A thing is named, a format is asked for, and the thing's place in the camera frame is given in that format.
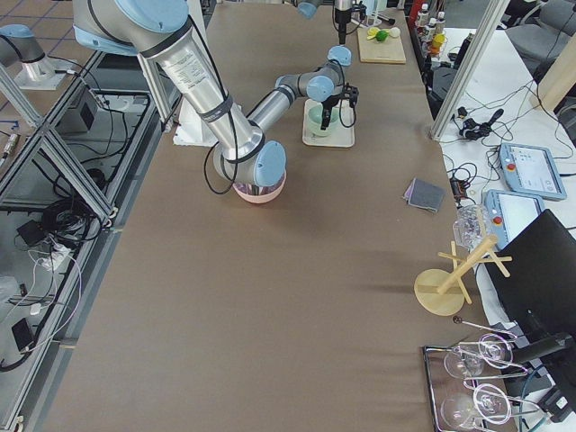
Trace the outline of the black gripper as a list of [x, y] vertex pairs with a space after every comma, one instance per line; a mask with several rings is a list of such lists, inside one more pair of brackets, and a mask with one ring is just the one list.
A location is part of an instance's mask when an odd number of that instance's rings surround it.
[[347, 38], [347, 26], [351, 22], [351, 10], [333, 9], [332, 14], [333, 24], [337, 31], [338, 44], [345, 45]]
[[[321, 103], [321, 124], [320, 128], [324, 131], [328, 128], [332, 109], [338, 106], [338, 118], [344, 128], [350, 129], [356, 124], [356, 105], [358, 102], [359, 90], [356, 86], [345, 83], [342, 86], [340, 94], [331, 95], [327, 100]], [[352, 109], [353, 120], [350, 124], [345, 124], [342, 120], [342, 103], [348, 101], [348, 107]]]

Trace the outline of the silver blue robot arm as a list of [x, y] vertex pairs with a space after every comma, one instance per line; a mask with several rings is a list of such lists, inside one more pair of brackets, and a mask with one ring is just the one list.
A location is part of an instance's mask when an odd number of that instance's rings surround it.
[[281, 76], [273, 90], [244, 114], [221, 81], [203, 36], [197, 1], [75, 1], [74, 32], [81, 45], [136, 57], [156, 104], [162, 103], [162, 70], [213, 133], [209, 158], [231, 185], [276, 188], [285, 178], [286, 153], [265, 131], [298, 97], [322, 104], [324, 122], [345, 96], [344, 69], [352, 60], [343, 44], [330, 49], [316, 70]]
[[[299, 13], [307, 19], [311, 19], [318, 11], [323, 1], [304, 0], [297, 2]], [[332, 23], [337, 31], [338, 44], [345, 45], [347, 38], [347, 26], [352, 18], [352, 0], [334, 0], [332, 2]]]

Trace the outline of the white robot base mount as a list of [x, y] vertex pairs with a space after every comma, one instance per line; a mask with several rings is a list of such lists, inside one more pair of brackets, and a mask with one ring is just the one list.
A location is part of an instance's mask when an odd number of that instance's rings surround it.
[[211, 147], [217, 139], [185, 99], [181, 102], [174, 136], [174, 144], [187, 147]]

